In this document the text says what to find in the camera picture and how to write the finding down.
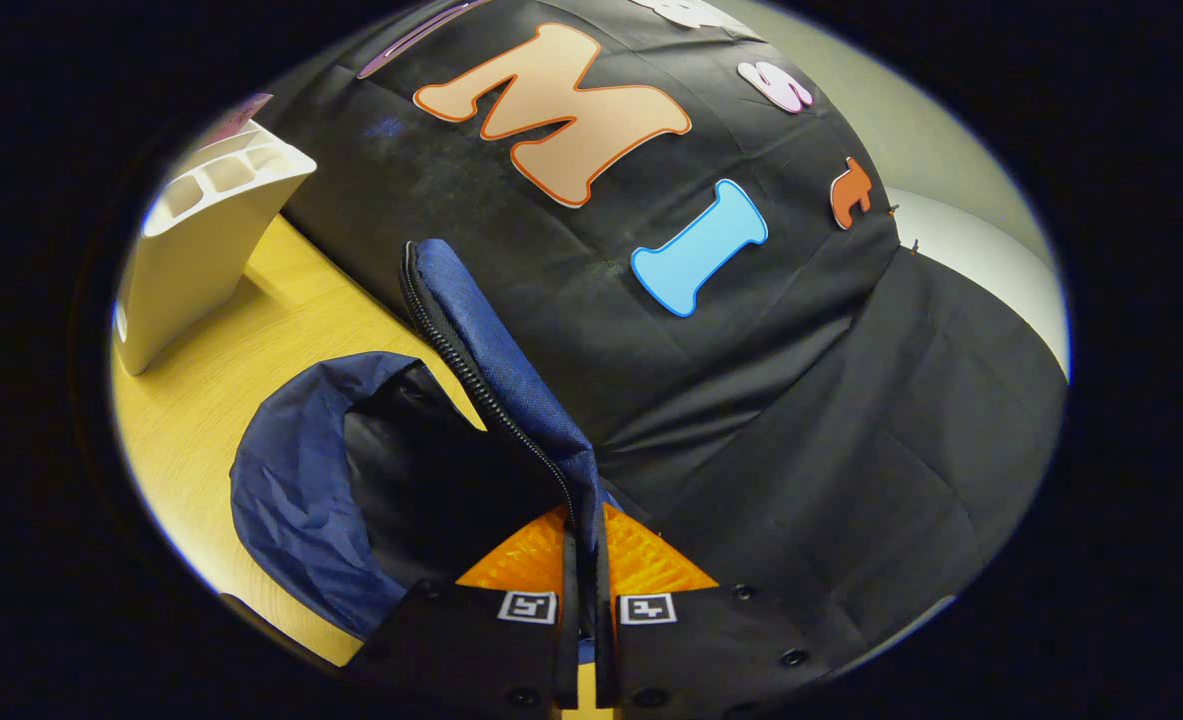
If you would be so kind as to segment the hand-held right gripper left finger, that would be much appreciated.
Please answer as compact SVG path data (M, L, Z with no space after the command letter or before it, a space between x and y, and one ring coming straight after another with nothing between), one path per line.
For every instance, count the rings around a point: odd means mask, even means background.
M347 679L395 716L555 716L578 701L577 537L556 507L455 582L424 579Z

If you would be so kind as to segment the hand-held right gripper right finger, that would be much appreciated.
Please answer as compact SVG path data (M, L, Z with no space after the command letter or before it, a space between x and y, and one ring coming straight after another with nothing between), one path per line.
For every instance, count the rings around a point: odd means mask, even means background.
M830 673L784 602L720 585L605 502L597 544L597 705L622 716L757 716Z

